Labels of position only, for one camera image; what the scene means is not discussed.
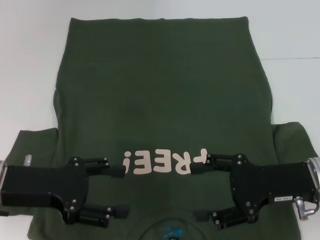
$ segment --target table surface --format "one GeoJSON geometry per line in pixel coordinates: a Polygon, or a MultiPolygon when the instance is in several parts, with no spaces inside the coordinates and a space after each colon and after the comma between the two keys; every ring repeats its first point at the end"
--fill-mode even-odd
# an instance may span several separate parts
{"type": "MultiPolygon", "coordinates": [[[[319,12],[319,0],[0,0],[0,159],[20,130],[57,127],[53,94],[71,17],[247,16],[272,90],[272,122],[300,122],[320,154],[319,12]]],[[[27,240],[31,219],[0,217],[0,238],[27,240]]],[[[319,239],[320,214],[298,223],[303,240],[319,239]]]]}

